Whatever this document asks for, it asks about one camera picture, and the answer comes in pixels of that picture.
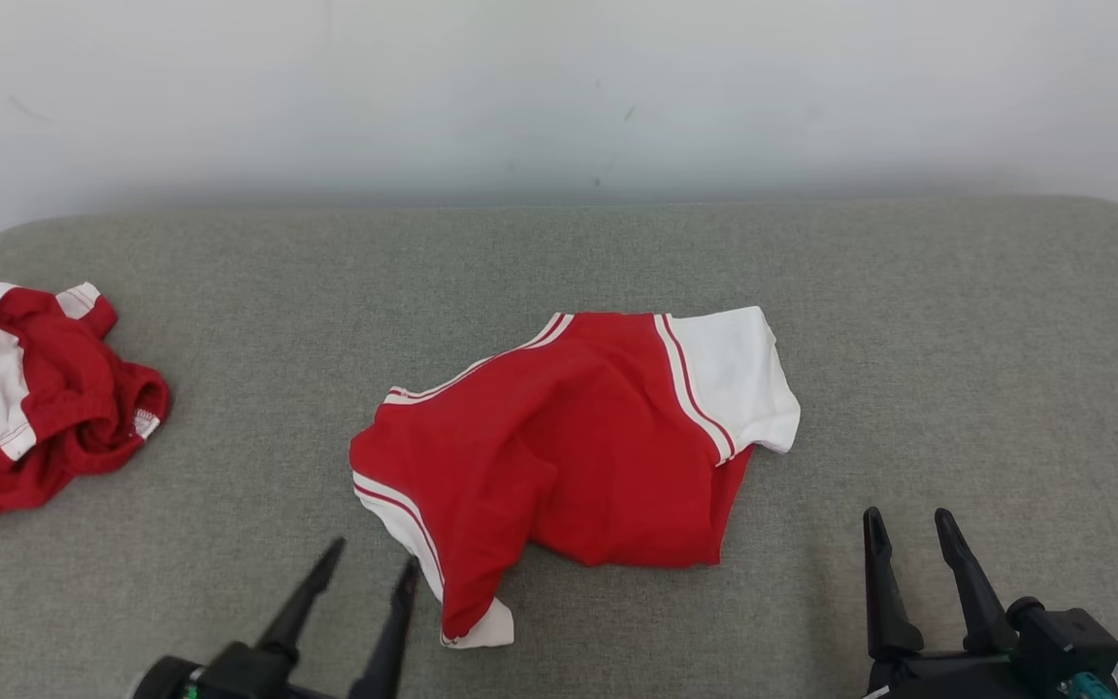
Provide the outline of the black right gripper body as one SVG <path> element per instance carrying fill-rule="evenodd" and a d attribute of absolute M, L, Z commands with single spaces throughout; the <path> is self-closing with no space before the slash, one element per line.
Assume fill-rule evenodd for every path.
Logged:
<path fill-rule="evenodd" d="M 869 651 L 866 698 L 1048 698 L 1055 693 L 1052 653 L 902 653 Z"/>

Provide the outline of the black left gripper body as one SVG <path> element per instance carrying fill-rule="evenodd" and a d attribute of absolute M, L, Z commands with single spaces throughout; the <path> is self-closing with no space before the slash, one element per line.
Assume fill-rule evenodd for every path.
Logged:
<path fill-rule="evenodd" d="M 299 650 L 271 643 L 253 648 L 233 642 L 199 664 L 189 659 L 165 655 L 146 668 L 133 698 L 325 698 L 319 691 L 292 684 L 291 674 L 299 665 Z"/>

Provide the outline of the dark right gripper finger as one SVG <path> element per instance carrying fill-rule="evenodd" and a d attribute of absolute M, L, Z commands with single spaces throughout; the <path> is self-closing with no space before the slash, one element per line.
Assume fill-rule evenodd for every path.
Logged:
<path fill-rule="evenodd" d="M 968 653 L 1007 653 L 1017 643 L 1005 608 L 988 576 L 966 541 L 957 518 L 948 509 L 935 512 L 937 539 L 942 560 L 951 570 L 966 624 L 963 650 Z"/>
<path fill-rule="evenodd" d="M 866 651 L 875 662 L 896 662 L 923 650 L 923 634 L 906 618 L 892 566 L 892 544 L 878 508 L 864 512 Z"/>

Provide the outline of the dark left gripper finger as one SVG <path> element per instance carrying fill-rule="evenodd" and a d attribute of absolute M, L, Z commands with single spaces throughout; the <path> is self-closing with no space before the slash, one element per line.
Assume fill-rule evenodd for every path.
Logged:
<path fill-rule="evenodd" d="M 421 567 L 415 556 L 405 563 L 395 582 L 389 599 L 389 615 L 378 633 L 378 640 L 363 673 L 350 688 L 350 698 L 396 698 L 415 607 L 416 588 L 421 580 Z"/>
<path fill-rule="evenodd" d="M 271 620 L 258 637 L 258 650 L 284 657 L 288 663 L 299 663 L 299 637 L 305 631 L 316 598 L 326 591 L 330 580 L 337 575 L 343 551 L 345 537 L 337 537 L 319 556 L 305 578 L 291 592 L 280 613 Z"/>

